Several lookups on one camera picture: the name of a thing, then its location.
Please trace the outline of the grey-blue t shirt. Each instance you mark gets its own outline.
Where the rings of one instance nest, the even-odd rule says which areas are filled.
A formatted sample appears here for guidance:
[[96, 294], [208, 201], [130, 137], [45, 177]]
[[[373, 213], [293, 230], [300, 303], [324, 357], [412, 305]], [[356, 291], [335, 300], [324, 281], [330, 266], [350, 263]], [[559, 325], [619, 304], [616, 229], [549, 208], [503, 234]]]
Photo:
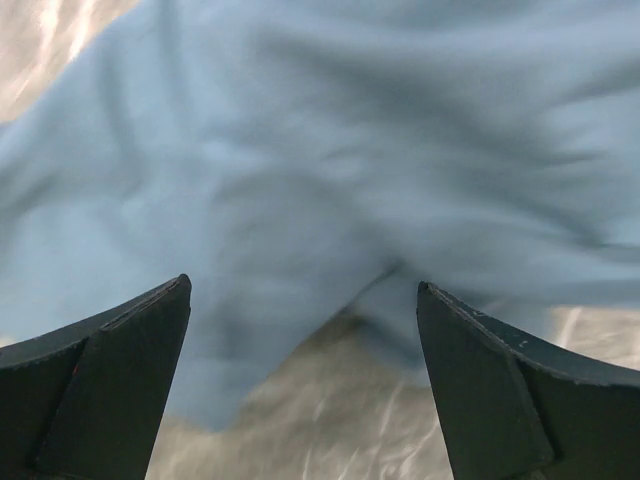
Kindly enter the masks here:
[[182, 273], [168, 407], [214, 431], [347, 309], [425, 380], [422, 281], [636, 307], [638, 3], [138, 3], [1, 129], [1, 332]]

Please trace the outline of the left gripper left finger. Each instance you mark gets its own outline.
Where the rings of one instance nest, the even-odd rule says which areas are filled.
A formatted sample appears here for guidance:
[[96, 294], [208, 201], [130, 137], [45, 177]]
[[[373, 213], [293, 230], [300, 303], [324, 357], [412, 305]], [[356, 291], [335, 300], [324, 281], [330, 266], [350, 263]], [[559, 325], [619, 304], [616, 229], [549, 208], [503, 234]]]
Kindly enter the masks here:
[[4, 479], [145, 477], [187, 329], [180, 275], [1, 350]]

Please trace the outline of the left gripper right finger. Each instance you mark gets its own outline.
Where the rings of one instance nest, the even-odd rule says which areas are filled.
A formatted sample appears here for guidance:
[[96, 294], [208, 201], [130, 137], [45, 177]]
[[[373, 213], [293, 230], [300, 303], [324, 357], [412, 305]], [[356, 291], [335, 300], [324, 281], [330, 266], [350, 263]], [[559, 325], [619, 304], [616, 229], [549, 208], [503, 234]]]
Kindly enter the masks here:
[[636, 480], [639, 373], [421, 283], [417, 323], [457, 480]]

